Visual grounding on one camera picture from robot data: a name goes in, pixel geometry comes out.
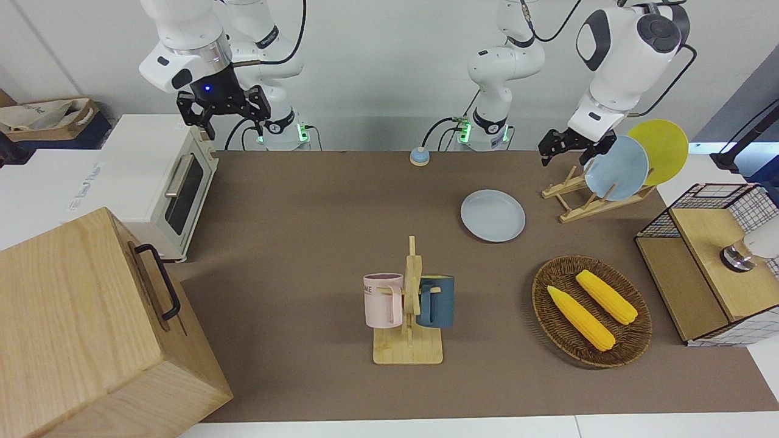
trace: yellow corn cob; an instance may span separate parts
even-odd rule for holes
[[[577,274],[576,281],[620,324],[628,325],[636,320],[636,308],[597,275],[585,269]]]
[[[557,289],[554,286],[547,286],[546,290],[555,302],[555,306],[560,309],[563,316],[583,334],[584,337],[599,351],[607,351],[614,347],[617,340],[614,339],[612,332],[601,324],[601,321],[595,319],[591,313],[582,307],[579,302],[571,295]]]

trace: tabletop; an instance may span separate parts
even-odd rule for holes
[[[423,419],[777,410],[745,348],[687,348],[633,236],[664,209],[657,194],[560,224],[539,192],[576,156],[533,152],[221,154],[182,280],[235,399],[207,422]],[[479,189],[527,215],[511,242],[479,241],[460,203]],[[566,195],[569,204],[585,194]],[[456,319],[437,366],[377,366],[361,277],[402,272],[415,235],[425,274],[456,278]],[[545,338],[530,286],[557,256],[600,259],[628,277],[654,334],[628,366],[575,366]]]

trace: black handle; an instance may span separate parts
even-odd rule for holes
[[[178,315],[178,311],[182,309],[182,303],[178,301],[176,289],[173,287],[173,283],[171,283],[171,278],[167,275],[167,271],[165,270],[165,266],[162,264],[162,259],[160,258],[160,254],[157,252],[157,248],[154,248],[154,246],[150,243],[144,243],[142,245],[136,246],[136,254],[140,254],[144,251],[149,251],[151,252],[151,255],[154,256],[154,261],[157,262],[157,267],[160,269],[162,279],[165,281],[167,293],[171,294],[171,303],[173,303],[173,307],[162,314],[162,319],[167,321],[170,318]]]

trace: pink mug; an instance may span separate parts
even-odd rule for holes
[[[373,328],[398,327],[403,323],[403,275],[368,274],[362,278],[365,324]]]

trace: mug rack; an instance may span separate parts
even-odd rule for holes
[[[565,181],[557,185],[550,184],[546,190],[541,192],[542,198],[546,200],[555,197],[562,205],[562,208],[566,209],[566,212],[559,216],[559,220],[563,224],[576,221],[578,219],[584,219],[585,217],[594,216],[596,214],[603,213],[604,211],[614,210],[615,208],[620,208],[632,203],[643,201],[647,198],[647,196],[649,196],[650,193],[655,190],[655,188],[657,188],[656,185],[645,185],[630,198],[619,201],[610,201],[606,198],[608,198],[609,195],[614,192],[614,189],[617,188],[616,184],[612,184],[612,186],[609,187],[608,191],[602,198],[599,197],[596,193],[592,193],[584,205],[578,208],[571,208],[566,200],[562,198],[562,195],[566,193],[577,192],[583,189],[589,190],[589,188],[587,188],[587,182],[585,181],[584,176],[587,174],[587,171],[590,170],[590,166],[592,166],[592,161],[587,163],[587,166],[584,168],[582,174],[578,176],[573,176],[573,174],[576,173],[576,166],[573,166],[571,171],[568,172],[568,176],[566,176]],[[652,175],[652,171],[653,169],[649,169],[649,173],[647,174],[648,178],[649,175]]]
[[[408,236],[408,256],[404,274],[404,321],[389,329],[373,329],[373,362],[379,365],[437,365],[443,362],[441,329],[417,324],[422,256],[417,255],[416,239]]]

